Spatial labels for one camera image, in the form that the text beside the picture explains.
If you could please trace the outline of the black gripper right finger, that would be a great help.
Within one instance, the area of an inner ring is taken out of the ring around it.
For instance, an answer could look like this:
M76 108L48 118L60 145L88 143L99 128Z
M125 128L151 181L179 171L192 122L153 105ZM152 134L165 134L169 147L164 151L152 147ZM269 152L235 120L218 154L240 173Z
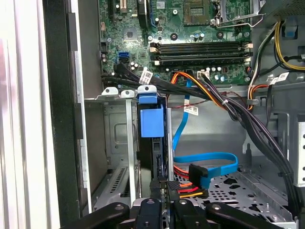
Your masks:
M167 182L176 229L279 229L280 226L233 208L212 202L202 209L178 194L178 181Z

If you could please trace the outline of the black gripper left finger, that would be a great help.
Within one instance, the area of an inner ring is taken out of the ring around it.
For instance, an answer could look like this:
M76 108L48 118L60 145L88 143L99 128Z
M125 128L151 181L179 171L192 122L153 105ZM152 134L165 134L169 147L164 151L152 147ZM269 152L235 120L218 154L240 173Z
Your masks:
M150 197L134 201L133 206L114 202L90 213L63 229L160 229L162 204L160 181L150 182Z

